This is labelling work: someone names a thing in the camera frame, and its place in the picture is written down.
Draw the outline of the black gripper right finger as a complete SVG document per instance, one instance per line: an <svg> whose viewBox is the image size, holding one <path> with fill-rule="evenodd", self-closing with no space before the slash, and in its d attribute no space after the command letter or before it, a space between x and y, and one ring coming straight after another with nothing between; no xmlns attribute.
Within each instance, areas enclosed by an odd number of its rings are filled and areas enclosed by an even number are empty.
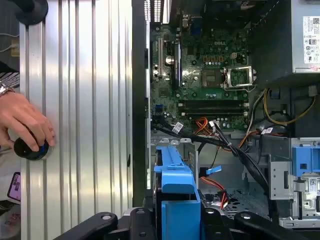
<svg viewBox="0 0 320 240"><path fill-rule="evenodd" d="M233 220L226 219L217 209L202 211L202 238L204 240L306 240L304 235L275 225L248 211L237 213Z"/></svg>

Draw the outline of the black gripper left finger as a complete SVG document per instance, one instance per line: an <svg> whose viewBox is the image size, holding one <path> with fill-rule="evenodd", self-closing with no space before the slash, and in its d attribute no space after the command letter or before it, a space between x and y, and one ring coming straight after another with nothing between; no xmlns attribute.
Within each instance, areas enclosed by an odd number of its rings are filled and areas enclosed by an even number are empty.
<svg viewBox="0 0 320 240"><path fill-rule="evenodd" d="M99 212L56 237L57 240L152 240L153 219L147 208L134 207L122 217Z"/></svg>

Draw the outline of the person's hand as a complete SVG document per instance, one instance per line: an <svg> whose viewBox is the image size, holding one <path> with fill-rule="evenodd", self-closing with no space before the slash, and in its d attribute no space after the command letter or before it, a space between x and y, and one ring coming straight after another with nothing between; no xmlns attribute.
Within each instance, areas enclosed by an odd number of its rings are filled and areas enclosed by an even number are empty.
<svg viewBox="0 0 320 240"><path fill-rule="evenodd" d="M45 142L56 145L54 128L24 95L9 91L0 97L0 146L13 148L8 130L12 130L34 152Z"/></svg>

